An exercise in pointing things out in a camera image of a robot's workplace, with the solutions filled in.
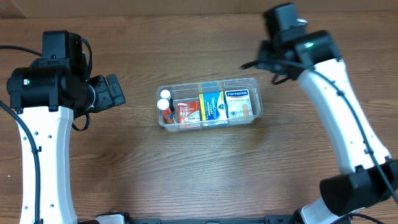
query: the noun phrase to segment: wood grain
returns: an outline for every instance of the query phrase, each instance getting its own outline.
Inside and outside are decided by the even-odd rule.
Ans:
[[[302,17],[310,31],[333,34],[369,122],[397,157],[398,14]],[[291,214],[319,196],[322,179],[338,174],[329,138],[298,83],[272,86],[270,73],[238,70],[266,38],[260,15],[0,20],[0,43],[40,51],[42,32],[59,29],[90,42],[93,75],[117,74],[127,99],[94,114],[89,130],[72,132],[72,195],[79,218],[108,211],[161,219]],[[1,51],[0,99],[7,104],[7,79],[33,59]],[[158,125],[159,86],[237,77],[255,77],[260,84],[264,115],[251,125],[177,134]],[[21,144],[15,122],[3,112],[0,127],[0,223],[18,223]],[[395,223],[396,210],[388,200],[363,213]]]
[[[396,11],[398,0],[289,0],[300,12]],[[262,13],[286,0],[12,0],[27,18]]]
[[[26,18],[12,0],[0,0],[1,18]]]

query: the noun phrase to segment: white cap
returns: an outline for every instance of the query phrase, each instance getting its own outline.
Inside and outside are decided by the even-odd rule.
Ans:
[[[163,99],[168,99],[169,100],[172,97],[172,94],[168,90],[162,90],[160,92],[160,97],[162,97]]]
[[[157,107],[158,107],[160,110],[167,110],[167,109],[169,108],[169,106],[170,106],[170,103],[169,103],[169,101],[166,100],[166,99],[160,99],[160,100],[157,102]]]

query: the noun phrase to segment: box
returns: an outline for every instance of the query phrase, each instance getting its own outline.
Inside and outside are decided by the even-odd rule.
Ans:
[[[226,91],[235,90],[248,90],[249,98],[252,108],[252,113],[249,114],[249,118],[245,117],[231,117],[223,120],[206,120],[198,121],[194,123],[166,123],[161,110],[157,110],[157,119],[159,125],[164,127],[167,131],[176,133],[179,131],[188,130],[198,130],[198,129],[209,129],[209,128],[219,128],[222,126],[234,126],[242,124],[250,124],[255,119],[262,115],[262,102],[261,94],[258,87],[258,82],[255,78],[236,78],[229,80],[217,80],[210,82],[199,82],[199,83],[186,83],[178,85],[167,85],[161,86],[156,91],[156,100],[160,99],[160,92],[162,90],[170,91],[173,97],[173,105],[176,110],[178,110],[178,104],[191,101],[200,101],[199,96],[214,92],[223,92],[223,97],[225,99]],[[178,121],[178,113],[174,113],[174,119]]]
[[[226,106],[224,93],[222,91],[214,93],[199,94],[201,120],[216,121],[208,122],[204,125],[226,124]]]
[[[253,116],[248,89],[225,91],[225,100],[228,118],[249,118]]]
[[[178,106],[178,122],[183,123],[196,123],[181,126],[181,128],[193,128],[200,126],[200,106],[199,101],[184,102],[180,101]]]

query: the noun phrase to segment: plastic bin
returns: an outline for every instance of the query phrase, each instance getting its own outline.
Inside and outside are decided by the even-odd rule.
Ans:
[[[161,110],[157,109],[157,117],[159,120],[159,124],[164,127],[169,132],[178,132],[178,131],[188,131],[194,129],[206,129],[206,128],[219,128],[223,126],[232,126],[239,124],[249,124],[253,122],[254,119],[260,117],[262,115],[262,101],[261,95],[258,90],[258,83],[255,78],[240,78],[240,79],[231,79],[231,80],[218,80],[212,82],[201,82],[201,83],[188,83],[181,85],[170,85],[170,86],[161,86],[156,91],[156,100],[159,101],[161,99],[160,92],[162,90],[168,90],[171,92],[173,98],[173,106],[175,109],[174,123],[166,123],[165,118],[161,112]],[[200,108],[200,120],[194,123],[179,123],[178,122],[178,103],[181,102],[191,102],[191,101],[199,101],[200,102],[200,94],[205,93],[215,93],[215,92],[223,92],[224,101],[226,101],[226,91],[231,90],[248,90],[250,103],[252,108],[252,115],[248,115],[242,117],[233,117],[233,115],[228,114],[228,104],[225,103],[227,119],[226,120],[203,120],[202,116],[204,116],[202,111],[202,106]]]

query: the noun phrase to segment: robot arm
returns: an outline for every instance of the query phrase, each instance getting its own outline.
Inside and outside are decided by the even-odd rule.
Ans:
[[[298,19],[291,3],[267,11],[264,17],[270,40],[262,42],[256,61],[241,68],[270,70],[276,74],[275,85],[288,79],[300,82],[320,114],[341,173],[321,181],[321,197],[297,210],[293,223],[334,223],[391,195],[396,198],[398,162],[391,160],[370,127],[330,34],[324,30],[308,34],[306,21]],[[280,75],[285,78],[276,81]]]
[[[389,151],[376,137],[355,97],[349,84],[344,61],[327,60],[316,64],[315,70],[329,80],[335,81],[335,85],[345,93],[345,97],[358,115],[377,162],[385,164],[391,160]],[[364,152],[366,146],[363,143],[358,125],[347,104],[342,97],[336,94],[336,90],[324,79],[309,70],[300,74],[297,80],[319,112],[335,149],[339,172],[342,175],[350,175],[354,174],[359,167],[365,170],[374,167],[371,157]],[[305,206],[300,214],[304,223],[329,224],[341,218],[329,210],[322,196],[312,204]]]
[[[89,65],[82,42],[90,51]],[[71,128],[81,130],[73,120],[85,115],[86,129],[89,113],[125,103],[115,75],[90,78],[91,56],[90,45],[79,35],[65,30],[44,32],[42,58],[29,68],[15,69],[7,82],[11,108],[32,134],[41,161],[37,167],[27,135],[19,126],[23,171],[21,224],[78,222],[70,191],[69,140]],[[41,171],[39,179],[36,169]],[[124,223],[124,217],[115,214],[86,223]]]

